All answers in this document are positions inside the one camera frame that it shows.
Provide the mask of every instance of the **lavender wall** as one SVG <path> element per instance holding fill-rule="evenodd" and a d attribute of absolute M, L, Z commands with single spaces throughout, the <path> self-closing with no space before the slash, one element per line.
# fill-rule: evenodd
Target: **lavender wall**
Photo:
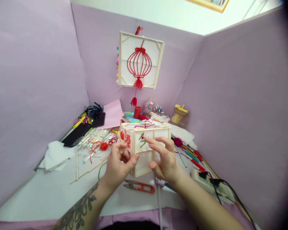
<path fill-rule="evenodd" d="M 270 226 L 288 198 L 288 28 L 278 10 L 207 36 L 176 103 L 217 174 Z"/>
<path fill-rule="evenodd" d="M 0 205 L 85 105 L 69 0 L 0 0 Z"/>
<path fill-rule="evenodd" d="M 137 19 L 77 4 L 72 4 L 72 10 L 90 103 L 105 105 L 120 98 L 123 110 L 133 110 L 129 103 L 135 89 L 116 84 L 116 47 L 119 31 L 135 33 Z M 138 91 L 138 105 L 142 106 L 152 96 L 165 112 L 172 113 L 204 37 L 141 20 L 139 25 L 143 27 L 140 35 L 164 41 L 165 48 L 157 88 Z"/>

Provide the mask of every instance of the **chinese character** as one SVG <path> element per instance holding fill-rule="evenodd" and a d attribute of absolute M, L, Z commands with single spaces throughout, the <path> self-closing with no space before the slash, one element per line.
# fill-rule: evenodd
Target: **chinese character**
<path fill-rule="evenodd" d="M 130 148 L 130 135 L 127 135 L 126 131 L 125 131 L 125 143 L 127 145 L 127 148 Z"/>
<path fill-rule="evenodd" d="M 142 140 L 140 141 L 140 142 L 144 142 L 142 145 L 141 145 L 141 147 L 140 148 L 142 148 L 143 147 L 143 145 L 145 145 L 146 144 L 146 140 L 144 140 L 144 132 L 142 133 L 142 135 L 140 136 L 140 138 L 139 138 L 139 140 L 142 138 Z"/>

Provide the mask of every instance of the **red tassel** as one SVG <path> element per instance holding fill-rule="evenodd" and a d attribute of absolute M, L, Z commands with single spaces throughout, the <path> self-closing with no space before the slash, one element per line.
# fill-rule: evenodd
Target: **red tassel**
<path fill-rule="evenodd" d="M 130 102 L 130 104 L 131 104 L 132 106 L 137 106 L 137 98 L 134 97 L 134 98 L 132 99 L 132 101 Z"/>
<path fill-rule="evenodd" d="M 143 82 L 141 81 L 140 77 L 138 77 L 138 79 L 135 81 L 134 88 L 141 90 L 143 87 Z"/>

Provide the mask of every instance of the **red ball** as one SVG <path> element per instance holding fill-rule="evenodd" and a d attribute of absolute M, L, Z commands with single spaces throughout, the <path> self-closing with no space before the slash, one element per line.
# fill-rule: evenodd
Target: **red ball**
<path fill-rule="evenodd" d="M 108 144 L 105 143 L 105 142 L 103 142 L 103 143 L 100 145 L 100 149 L 101 149 L 102 151 L 106 151 L 107 148 L 108 148 Z"/>
<path fill-rule="evenodd" d="M 139 119 L 140 119 L 140 120 L 145 120 L 144 114 L 141 114 L 141 115 L 139 116 Z"/>

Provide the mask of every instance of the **hand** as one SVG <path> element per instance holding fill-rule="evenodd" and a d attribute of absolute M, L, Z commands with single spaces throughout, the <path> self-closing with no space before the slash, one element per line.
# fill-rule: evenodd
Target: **hand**
<path fill-rule="evenodd" d="M 130 158 L 127 146 L 123 142 L 114 143 L 108 156 L 107 169 L 103 180 L 108 188 L 114 191 L 135 167 L 139 155 Z"/>
<path fill-rule="evenodd" d="M 183 172 L 176 165 L 174 153 L 174 142 L 170 138 L 156 137 L 155 140 L 144 136 L 144 140 L 149 143 L 149 147 L 160 154 L 160 163 L 150 161 L 149 167 L 153 170 L 156 177 L 166 180 L 171 185 L 176 184 L 183 176 Z"/>

